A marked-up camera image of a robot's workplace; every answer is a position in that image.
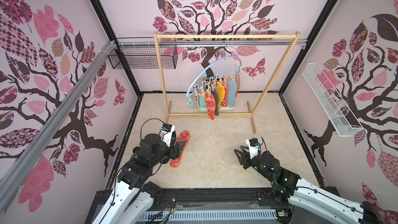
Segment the red patterned insole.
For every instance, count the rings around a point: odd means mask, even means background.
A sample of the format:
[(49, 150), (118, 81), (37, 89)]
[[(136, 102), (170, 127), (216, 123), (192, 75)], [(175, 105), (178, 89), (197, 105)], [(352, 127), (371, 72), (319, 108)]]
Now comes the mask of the red patterned insole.
[(190, 139), (190, 132), (186, 131), (186, 130), (182, 131), (180, 133), (179, 137), (177, 138), (177, 141), (175, 143), (175, 145), (177, 147), (177, 157), (176, 157), (176, 159), (170, 160), (170, 166), (172, 168), (179, 167), (181, 160), (182, 160), (184, 149), (186, 148), (187, 144), (189, 143), (189, 139)]
[(215, 119), (215, 100), (209, 90), (207, 90), (206, 94), (205, 94), (205, 104), (206, 104), (206, 108), (207, 108), (208, 117), (211, 120), (214, 120)]

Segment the light blue clip hanger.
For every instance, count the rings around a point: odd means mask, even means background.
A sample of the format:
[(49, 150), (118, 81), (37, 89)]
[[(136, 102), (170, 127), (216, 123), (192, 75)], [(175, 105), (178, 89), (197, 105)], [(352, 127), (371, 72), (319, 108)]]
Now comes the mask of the light blue clip hanger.
[[(229, 60), (232, 60), (234, 62), (231, 63), (228, 67), (220, 70), (221, 66), (219, 64)], [(202, 90), (205, 90), (207, 86), (210, 85), (210, 83), (218, 82), (219, 79), (225, 79), (231, 73), (233, 77), (235, 75), (238, 75), (242, 67), (242, 61), (238, 56), (225, 56), (210, 63), (198, 73), (198, 75), (189, 85), (185, 94), (185, 97), (188, 100), (187, 105), (191, 108), (198, 110), (200, 108), (199, 95), (201, 94), (202, 97), (205, 97), (202, 93)]]

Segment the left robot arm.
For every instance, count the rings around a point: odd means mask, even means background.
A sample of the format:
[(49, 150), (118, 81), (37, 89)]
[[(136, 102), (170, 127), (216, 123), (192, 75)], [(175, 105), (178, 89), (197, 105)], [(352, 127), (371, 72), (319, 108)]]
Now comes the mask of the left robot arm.
[(140, 142), (130, 161), (116, 179), (115, 187), (105, 205), (94, 219), (94, 224), (134, 224), (159, 200), (162, 188), (146, 181), (154, 174), (153, 168), (167, 160), (178, 159), (187, 141), (176, 141), (175, 132), (163, 136), (148, 134)]

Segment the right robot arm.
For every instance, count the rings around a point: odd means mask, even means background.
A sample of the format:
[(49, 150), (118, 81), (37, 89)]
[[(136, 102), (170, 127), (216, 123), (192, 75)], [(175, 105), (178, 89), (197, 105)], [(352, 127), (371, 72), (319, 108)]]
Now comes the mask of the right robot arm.
[(315, 186), (298, 174), (283, 168), (270, 151), (260, 144), (234, 150), (244, 169), (253, 168), (272, 185), (274, 199), (305, 209), (333, 224), (382, 224), (376, 206), (369, 201), (353, 202)]

